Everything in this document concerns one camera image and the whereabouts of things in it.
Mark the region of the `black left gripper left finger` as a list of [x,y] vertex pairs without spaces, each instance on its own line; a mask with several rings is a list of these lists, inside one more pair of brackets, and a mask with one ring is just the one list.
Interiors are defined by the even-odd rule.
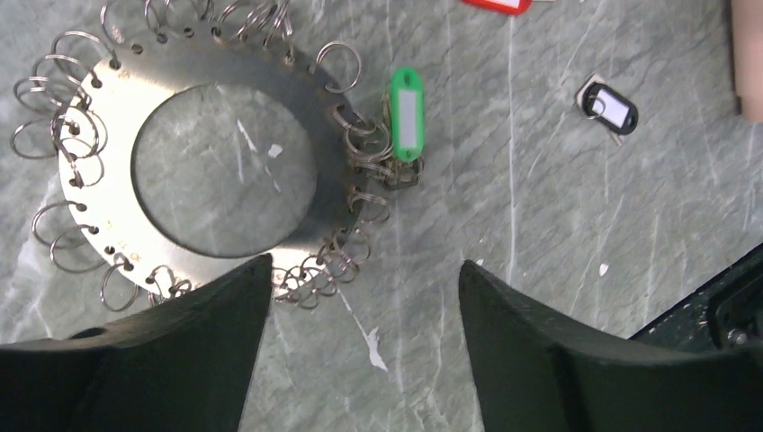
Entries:
[[236,431],[271,305],[262,255],[177,299],[1,347],[4,431]]

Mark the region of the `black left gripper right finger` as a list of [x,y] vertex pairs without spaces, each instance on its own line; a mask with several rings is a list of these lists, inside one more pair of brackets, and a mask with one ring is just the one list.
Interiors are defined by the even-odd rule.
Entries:
[[694,354],[607,334],[472,261],[458,281],[488,431],[759,431],[762,350]]

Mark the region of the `metal disc with keyrings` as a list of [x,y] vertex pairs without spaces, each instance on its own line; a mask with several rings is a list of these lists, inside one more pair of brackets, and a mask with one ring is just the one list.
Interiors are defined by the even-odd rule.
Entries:
[[314,303],[382,258],[391,150],[351,110],[393,68],[303,29],[303,2],[1,4],[1,276],[120,272],[155,293],[211,263],[284,254]]

